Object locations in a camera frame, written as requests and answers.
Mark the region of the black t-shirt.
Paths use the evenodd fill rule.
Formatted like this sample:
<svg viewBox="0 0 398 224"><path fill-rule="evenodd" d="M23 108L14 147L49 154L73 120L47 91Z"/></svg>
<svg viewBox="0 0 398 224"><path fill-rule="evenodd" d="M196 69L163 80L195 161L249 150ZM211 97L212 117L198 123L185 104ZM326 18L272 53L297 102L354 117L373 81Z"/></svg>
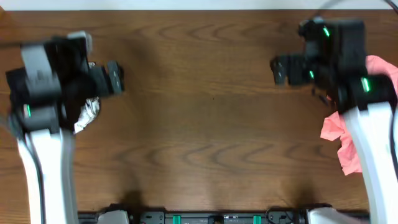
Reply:
<svg viewBox="0 0 398 224"><path fill-rule="evenodd" d="M49 129L55 133L58 128L74 131L74 124L80 115L80 108L86 99L80 95L83 87L95 94L95 84L88 75L80 75L62 86L61 95L46 93L34 96L28 91L27 74L24 68L6 73L10 88L11 110L9 125L15 131L28 133Z"/></svg>

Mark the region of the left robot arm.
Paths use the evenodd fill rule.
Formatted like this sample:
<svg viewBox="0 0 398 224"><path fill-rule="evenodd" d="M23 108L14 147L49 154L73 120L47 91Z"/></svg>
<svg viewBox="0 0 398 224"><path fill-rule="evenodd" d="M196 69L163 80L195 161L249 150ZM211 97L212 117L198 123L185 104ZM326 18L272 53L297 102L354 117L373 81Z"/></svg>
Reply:
<svg viewBox="0 0 398 224"><path fill-rule="evenodd" d="M78 223L75 135L96 118L100 99L124 91L117 62L90 66L92 48L91 35L83 31L23 42L23 67L6 73L6 125L17 139L32 223Z"/></svg>

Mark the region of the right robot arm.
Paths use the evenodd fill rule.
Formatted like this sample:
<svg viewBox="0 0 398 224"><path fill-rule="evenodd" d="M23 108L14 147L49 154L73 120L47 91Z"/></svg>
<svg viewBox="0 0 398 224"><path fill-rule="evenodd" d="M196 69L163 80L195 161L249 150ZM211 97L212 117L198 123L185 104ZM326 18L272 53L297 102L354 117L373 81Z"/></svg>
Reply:
<svg viewBox="0 0 398 224"><path fill-rule="evenodd" d="M358 152L371 223L397 222L397 95L386 73L366 68L361 20L300 23L303 52L270 62L278 85L313 84L331 97Z"/></svg>

